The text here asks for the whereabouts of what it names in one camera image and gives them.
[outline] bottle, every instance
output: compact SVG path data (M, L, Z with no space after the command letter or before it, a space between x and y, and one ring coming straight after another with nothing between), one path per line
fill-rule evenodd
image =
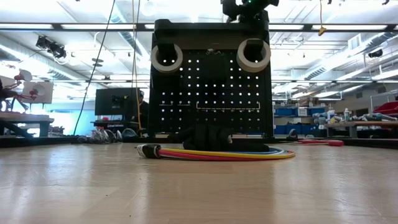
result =
M344 110L344 120L347 122L347 121L349 121L349 110L348 110L348 108L346 108L345 110Z

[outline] spotlight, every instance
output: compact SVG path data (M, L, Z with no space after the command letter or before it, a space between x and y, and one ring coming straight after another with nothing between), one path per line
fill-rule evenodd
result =
M65 58L67 52L64 45L58 45L56 42L51 42L44 36L39 36L36 42L36 47L46 50L51 53L55 58Z

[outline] person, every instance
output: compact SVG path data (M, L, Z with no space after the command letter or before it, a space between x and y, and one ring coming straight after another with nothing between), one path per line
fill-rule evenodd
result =
M141 128L148 129L149 104L144 101L144 92L139 93L139 113Z

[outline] red object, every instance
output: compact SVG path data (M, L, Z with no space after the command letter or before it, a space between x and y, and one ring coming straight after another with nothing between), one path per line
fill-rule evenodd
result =
M263 159L250 159L250 158L234 158L234 157L221 157L221 156L202 156L202 155L193 155L193 154L185 154L179 152L169 152L164 150L159 150L159 154L164 157L171 157L177 159L189 159L189 160L198 160L198 161L261 161Z
M344 146L344 142L340 140L316 140L316 139L303 139L298 140L301 144L321 145L327 144L328 146Z
M384 103L383 105L376 108L373 113L381 113L385 115L398 115L398 101Z

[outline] window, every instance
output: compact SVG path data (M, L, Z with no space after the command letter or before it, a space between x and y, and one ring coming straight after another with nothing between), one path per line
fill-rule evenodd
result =
M357 99L362 98L362 92L357 93L357 94L356 94L356 98L357 98Z
M377 89L377 93L385 93L387 90L386 90L386 87L385 86L382 86L382 87L380 87L380 88L378 88Z

